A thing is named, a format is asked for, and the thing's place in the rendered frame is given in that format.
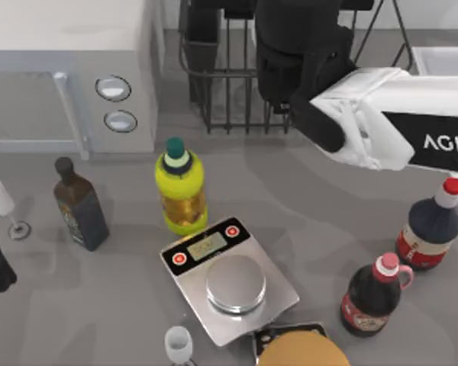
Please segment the yellow bottle with green cap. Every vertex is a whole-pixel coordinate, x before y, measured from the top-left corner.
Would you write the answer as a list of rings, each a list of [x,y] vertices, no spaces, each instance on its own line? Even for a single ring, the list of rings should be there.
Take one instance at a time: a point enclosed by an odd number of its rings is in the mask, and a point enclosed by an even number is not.
[[[181,138],[165,142],[165,151],[156,161],[155,180],[169,229],[179,236],[202,231],[208,223],[205,170]]]

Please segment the silver kitchen scale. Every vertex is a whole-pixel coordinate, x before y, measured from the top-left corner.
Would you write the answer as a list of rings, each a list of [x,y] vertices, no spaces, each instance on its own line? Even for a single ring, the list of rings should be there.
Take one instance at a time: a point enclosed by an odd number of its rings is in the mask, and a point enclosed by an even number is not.
[[[218,347],[264,328],[299,302],[296,289],[236,217],[179,239],[160,258]]]

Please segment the round microwave knob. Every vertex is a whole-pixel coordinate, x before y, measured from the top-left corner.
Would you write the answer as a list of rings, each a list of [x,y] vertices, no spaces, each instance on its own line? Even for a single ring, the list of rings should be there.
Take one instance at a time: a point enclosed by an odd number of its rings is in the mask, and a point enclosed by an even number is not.
[[[104,116],[105,126],[116,133],[130,133],[137,128],[137,118],[129,111],[117,110]]]
[[[131,95],[131,85],[117,75],[97,79],[95,90],[101,98],[112,102],[126,100]]]

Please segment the dark square bottle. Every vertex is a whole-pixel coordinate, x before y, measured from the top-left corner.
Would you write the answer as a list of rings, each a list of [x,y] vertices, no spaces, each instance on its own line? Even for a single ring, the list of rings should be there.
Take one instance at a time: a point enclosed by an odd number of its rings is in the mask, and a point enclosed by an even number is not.
[[[69,157],[59,157],[60,180],[53,189],[60,213],[74,242],[94,252],[109,237],[109,228],[92,183],[75,172]]]

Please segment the black rack holder box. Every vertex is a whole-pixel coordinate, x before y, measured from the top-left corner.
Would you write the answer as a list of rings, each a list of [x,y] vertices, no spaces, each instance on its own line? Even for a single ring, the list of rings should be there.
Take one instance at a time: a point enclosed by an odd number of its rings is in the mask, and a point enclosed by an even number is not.
[[[220,12],[189,0],[186,13],[185,55],[194,72],[213,73],[218,53]]]

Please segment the small clear glass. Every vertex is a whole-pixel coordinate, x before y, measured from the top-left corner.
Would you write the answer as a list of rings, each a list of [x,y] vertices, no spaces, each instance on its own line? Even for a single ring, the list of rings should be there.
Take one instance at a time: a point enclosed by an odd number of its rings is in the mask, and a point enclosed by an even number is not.
[[[192,359],[193,342],[190,332],[183,326],[173,326],[166,331],[165,351],[172,366],[197,366]]]

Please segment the dark jug with pink cap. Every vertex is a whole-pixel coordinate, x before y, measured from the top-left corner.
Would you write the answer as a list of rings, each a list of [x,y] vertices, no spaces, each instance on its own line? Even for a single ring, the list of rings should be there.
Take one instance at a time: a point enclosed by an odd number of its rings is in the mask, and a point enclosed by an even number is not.
[[[359,268],[340,303],[343,326],[354,336],[372,337],[383,330],[397,308],[402,291],[414,280],[411,267],[386,252]]]

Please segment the dark bottle with red cap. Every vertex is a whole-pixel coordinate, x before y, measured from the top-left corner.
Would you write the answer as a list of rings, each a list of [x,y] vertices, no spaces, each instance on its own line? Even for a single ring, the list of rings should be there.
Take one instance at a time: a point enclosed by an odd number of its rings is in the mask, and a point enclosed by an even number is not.
[[[408,212],[395,251],[415,271],[437,267],[458,237],[458,178],[449,177],[433,197],[416,201]]]

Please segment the pale microwave oven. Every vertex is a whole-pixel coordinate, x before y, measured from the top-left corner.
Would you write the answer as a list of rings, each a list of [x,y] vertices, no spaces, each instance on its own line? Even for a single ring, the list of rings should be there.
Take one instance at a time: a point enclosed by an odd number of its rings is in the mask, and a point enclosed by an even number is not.
[[[0,72],[66,72],[93,153],[151,153],[165,59],[160,0],[0,0]],[[107,101],[95,81],[117,75],[131,95]],[[116,133],[104,116],[131,112],[137,128]]]

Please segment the microwave oven door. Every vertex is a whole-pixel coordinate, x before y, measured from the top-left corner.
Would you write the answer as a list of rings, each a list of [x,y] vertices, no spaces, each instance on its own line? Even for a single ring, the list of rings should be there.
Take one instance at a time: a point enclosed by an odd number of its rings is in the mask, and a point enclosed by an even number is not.
[[[0,153],[79,153],[52,74],[0,72]]]

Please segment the clear wine glass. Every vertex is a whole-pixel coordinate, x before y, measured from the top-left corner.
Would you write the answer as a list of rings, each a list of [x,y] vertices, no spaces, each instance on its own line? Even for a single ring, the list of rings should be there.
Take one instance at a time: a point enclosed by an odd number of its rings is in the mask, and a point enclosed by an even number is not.
[[[15,202],[0,181],[0,217],[6,217],[11,224],[8,228],[8,236],[14,241],[21,241],[31,234],[31,226],[23,221],[15,219]]]

